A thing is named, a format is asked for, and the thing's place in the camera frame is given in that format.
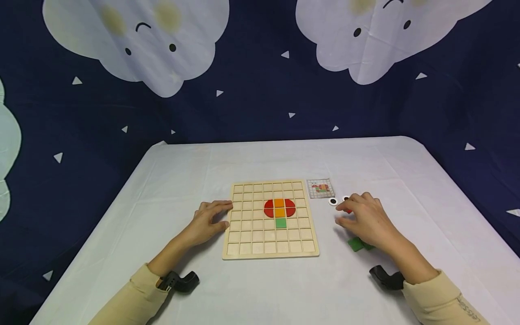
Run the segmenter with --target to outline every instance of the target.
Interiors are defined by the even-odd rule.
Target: starry fabric backdrop
[[[0,5],[0,323],[31,319],[160,141],[406,135],[520,253],[517,1],[187,3]]]

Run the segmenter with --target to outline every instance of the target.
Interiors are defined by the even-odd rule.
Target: hand
[[[179,234],[183,242],[189,247],[200,245],[207,242],[215,234],[224,231],[229,227],[229,222],[221,221],[213,223],[213,217],[222,211],[233,208],[231,201],[213,201],[212,203],[202,202],[200,207],[193,215],[193,220]]]
[[[336,207],[338,211],[354,211],[355,220],[337,218],[336,223],[357,235],[362,241],[389,253],[395,245],[403,242],[403,235],[392,224],[381,205],[368,192],[352,194]]]

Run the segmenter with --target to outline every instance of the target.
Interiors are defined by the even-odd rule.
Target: left hand
[[[213,217],[222,211],[228,211],[232,208],[232,201],[202,202],[199,209],[195,211],[193,220],[179,234],[179,237],[189,247],[207,242],[211,237],[229,227],[229,222],[227,221],[214,224]]]

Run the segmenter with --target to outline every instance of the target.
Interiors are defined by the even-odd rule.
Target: beige sleeve
[[[158,279],[144,264],[88,324],[145,325],[168,295],[155,287]]]
[[[402,292],[424,325],[489,325],[441,270],[435,279],[425,283],[412,285],[405,281]]]

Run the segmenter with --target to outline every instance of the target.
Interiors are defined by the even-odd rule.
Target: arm
[[[150,261],[143,265],[90,321],[89,325],[145,325],[166,300],[168,293],[157,289],[160,277],[175,268],[193,246],[206,242],[229,227],[227,221],[214,224],[213,217],[233,208],[231,201],[202,202],[190,224]]]
[[[421,323],[489,325],[462,296],[459,288],[395,228],[379,199],[374,199],[368,192],[352,194],[336,209],[352,210],[356,216],[355,220],[337,218],[338,225],[392,258],[405,278],[403,294],[406,301]]]

